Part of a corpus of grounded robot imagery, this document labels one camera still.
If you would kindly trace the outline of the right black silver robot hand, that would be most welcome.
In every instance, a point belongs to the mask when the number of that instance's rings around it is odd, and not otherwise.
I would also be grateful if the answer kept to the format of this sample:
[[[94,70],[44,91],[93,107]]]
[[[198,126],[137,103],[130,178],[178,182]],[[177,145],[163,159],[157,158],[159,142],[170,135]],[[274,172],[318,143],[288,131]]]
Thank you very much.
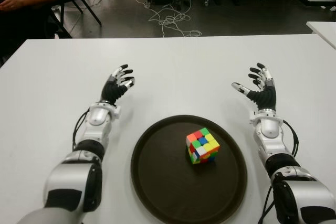
[[[249,70],[248,77],[252,79],[258,90],[251,90],[238,82],[233,82],[232,87],[255,103],[258,110],[270,109],[275,111],[276,87],[269,69],[262,63],[257,63],[256,68],[251,67]]]

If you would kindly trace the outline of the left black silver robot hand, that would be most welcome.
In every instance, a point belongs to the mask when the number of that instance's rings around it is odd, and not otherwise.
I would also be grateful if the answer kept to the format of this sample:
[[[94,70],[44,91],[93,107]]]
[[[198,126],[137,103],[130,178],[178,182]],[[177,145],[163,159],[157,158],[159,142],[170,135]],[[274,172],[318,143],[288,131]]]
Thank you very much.
[[[135,77],[128,76],[133,72],[128,64],[119,66],[106,80],[100,101],[115,104],[131,87],[135,85]]]

